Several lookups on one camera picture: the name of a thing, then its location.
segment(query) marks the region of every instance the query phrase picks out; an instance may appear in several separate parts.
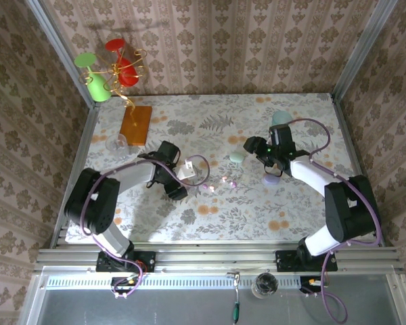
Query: wooden block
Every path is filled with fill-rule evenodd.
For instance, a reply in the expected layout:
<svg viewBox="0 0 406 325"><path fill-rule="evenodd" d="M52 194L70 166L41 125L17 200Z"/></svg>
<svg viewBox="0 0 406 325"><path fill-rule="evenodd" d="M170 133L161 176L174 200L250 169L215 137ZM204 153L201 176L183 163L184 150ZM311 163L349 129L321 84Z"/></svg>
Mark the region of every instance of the wooden block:
<svg viewBox="0 0 406 325"><path fill-rule="evenodd" d="M132 107L127 106L120 133L126 137L129 146L144 146L148 137L152 107L136 106L132 114L131 111Z"/></svg>

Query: table surface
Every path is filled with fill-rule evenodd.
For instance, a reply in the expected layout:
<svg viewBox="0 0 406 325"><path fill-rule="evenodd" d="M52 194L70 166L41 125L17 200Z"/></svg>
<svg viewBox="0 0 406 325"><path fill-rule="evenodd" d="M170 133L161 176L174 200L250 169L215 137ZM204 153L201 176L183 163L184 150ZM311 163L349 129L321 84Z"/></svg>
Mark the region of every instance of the table surface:
<svg viewBox="0 0 406 325"><path fill-rule="evenodd" d="M124 102L113 97L104 102L87 155L86 167L111 169L136 159L142 152L157 150L163 140L181 149L181 160L194 154L210 162L208 185L189 188L188 196L172 201L162 185L147 189L141 184L118 197L114 222L133 241L172 240L300 240L324 223L323 198L305 183L283 175L276 186L265 186L263 164L247 154L242 164L230 161L234 151L243 152L250 136L268 136L272 114L288 111L294 118L311 117L325 124L331 144L316 156L325 166L344 176L353 175L340 125L330 95L178 95L136 98L137 105L152 106L152 119L145 146L130 147L130 155L117 160L106 150L106 139L120 130ZM318 125L291 125L297 149L311 151L326 141ZM193 161L200 181L207 169ZM237 183L232 188L221 178ZM70 223L69 243L92 242Z"/></svg>

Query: cable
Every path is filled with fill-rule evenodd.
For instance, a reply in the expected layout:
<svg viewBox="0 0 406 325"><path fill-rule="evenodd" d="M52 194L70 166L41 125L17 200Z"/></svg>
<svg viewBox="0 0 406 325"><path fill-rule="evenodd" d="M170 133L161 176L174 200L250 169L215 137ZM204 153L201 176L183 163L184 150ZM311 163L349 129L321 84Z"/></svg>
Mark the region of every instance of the cable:
<svg viewBox="0 0 406 325"><path fill-rule="evenodd" d="M290 121L286 124L291 124L291 123L295 123L295 122L299 122L299 121L311 121L314 123L317 123L318 125L320 125L323 130L326 132L326 135L328 137L326 144L320 148L317 148L316 150L312 151L309 154L309 159L310 159L310 163L320 169L321 171L330 174L331 176L335 177L336 179L339 179L340 181L342 181L343 183L345 183L350 190L352 190L357 196L358 198L362 201L362 203L365 205L365 207L367 208L367 210L369 211L371 218L373 219L375 228L376 228L376 240L374 242L363 242L360 240L348 240L347 242L342 242L339 245L335 246L332 250L328 251L326 256L325 256L325 260L323 261L323 265L322 265L322 271L321 271L321 279L324 279L325 277L325 270L326 270L326 265L328 264L328 261L330 259L331 254L333 254L335 251L340 250L341 248L347 246L347 245L351 245L351 244L358 244L361 246L378 246L382 240L382 230L380 229L380 224L379 224L379 219L378 216L376 215L376 212L373 210L373 207L371 206L371 204L368 202L368 200L364 197L364 195L362 195L362 193L360 193L360 191L358 191L358 189L353 186L347 179L343 178L342 176L340 176L339 174L335 173L334 171L318 164L317 162L315 162L313 160L313 155L317 152L322 151L323 149L327 148L331 142L331 134L330 131L328 130L328 128L321 122L316 121L313 118L298 118L296 120ZM328 315L333 319L333 321L339 323L339 324L344 324L347 322L347 318L348 318L348 314L347 314L347 308L344 305L344 303L342 302L342 300L340 298L338 298L336 295L330 293L330 292L325 292L325 286L324 286L324 281L321 281L321 292L320 295L322 296L322 301L323 301L323 306L325 307ZM329 307L328 307L328 302L326 301L326 296L331 297L333 299L335 299L344 309L345 312L345 317L343 320L337 320L335 318L335 316L331 313Z"/></svg>
<svg viewBox="0 0 406 325"><path fill-rule="evenodd" d="M140 265L140 267L143 269L144 267L144 273L143 275L145 276L148 272L148 267L146 266L146 264L143 261L140 261L139 259L136 260L136 262Z"/></svg>
<svg viewBox="0 0 406 325"><path fill-rule="evenodd" d="M110 176L111 174L115 174L118 171L122 171L123 169L129 168L129 167L133 167L133 166L137 166L137 165L141 165L141 164L148 164L148 163L153 163L153 164L157 164L159 166L161 166L162 168L164 168L170 175L171 177L173 177L173 179L177 182L179 182L181 185L183 186L190 186L190 187L197 187L202 185L203 183L205 183L210 175L210 166L209 166L209 162L207 161L206 158L204 158L201 154L195 154L193 156L188 157L186 160L190 160L192 158L195 157L199 157L201 159L203 159L203 161L206 163L206 165L208 166L208 173L206 175L206 177L197 184L188 184L185 183L183 181L181 181L179 178L177 178L177 176L175 175L175 173L173 173L163 162L157 161L157 160L153 160L153 159L144 159L144 160L139 160L137 162L130 162L128 164L125 164L123 166L120 166L118 168L116 168L115 170L112 171L108 171L107 173L101 175L96 182L93 184L92 188L90 189L86 200L84 202L83 208L81 209L81 216L80 216L80 229L81 232L84 233L84 235L86 236L90 236L91 234L89 232L86 232L85 228L84 228L84 219L85 219L85 215L86 215L86 211L87 211L87 207L89 205L90 199L93 195L93 193L95 192L96 188L98 187L98 185L101 183L101 181L106 178L107 176ZM129 295L131 295L135 289L137 289L137 287L141 284L141 281L143 279L143 270L141 269L140 265L130 259L123 259L121 257L117 257L116 255L114 255L113 253L111 253L109 250L107 250L107 248L105 248L100 242L97 241L97 239L92 236L93 241L96 243L96 245L98 245L98 247L100 247L101 250L103 250L103 252L105 252L105 254L107 254L108 256L110 256L111 258L117 260L117 261L121 261L121 262L125 262L125 263L130 263L132 265L134 265L138 271L139 271L139 275L138 275L138 281L137 283L134 285L134 287L125 293L126 297L128 297ZM116 292L116 288L119 285L119 283L116 283L114 285L113 291Z"/></svg>

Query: small glass jar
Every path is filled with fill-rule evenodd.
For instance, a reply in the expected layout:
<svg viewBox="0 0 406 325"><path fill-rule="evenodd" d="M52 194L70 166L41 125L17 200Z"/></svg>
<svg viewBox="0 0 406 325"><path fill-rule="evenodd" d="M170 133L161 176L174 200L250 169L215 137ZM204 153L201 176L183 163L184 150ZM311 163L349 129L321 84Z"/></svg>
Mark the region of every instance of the small glass jar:
<svg viewBox="0 0 406 325"><path fill-rule="evenodd" d="M106 148L114 155L115 159L125 159L129 154L129 147L126 137L116 133L106 140Z"/></svg>
<svg viewBox="0 0 406 325"><path fill-rule="evenodd" d="M258 275L251 284L251 291L259 299L265 299L278 289L278 280L270 273Z"/></svg>

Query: wall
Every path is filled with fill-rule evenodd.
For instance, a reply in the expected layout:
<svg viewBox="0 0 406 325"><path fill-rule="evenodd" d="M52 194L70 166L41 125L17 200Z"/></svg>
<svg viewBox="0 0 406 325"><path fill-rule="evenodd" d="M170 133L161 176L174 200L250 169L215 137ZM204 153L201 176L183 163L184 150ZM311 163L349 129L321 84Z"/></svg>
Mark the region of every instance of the wall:
<svg viewBox="0 0 406 325"><path fill-rule="evenodd" d="M406 0L399 0L353 84L344 113L406 270Z"/></svg>
<svg viewBox="0 0 406 325"><path fill-rule="evenodd" d="M0 324L17 320L86 116L31 11L0 0Z"/></svg>
<svg viewBox="0 0 406 325"><path fill-rule="evenodd" d="M146 49L142 95L331 92L377 0L44 2L73 56Z"/></svg>

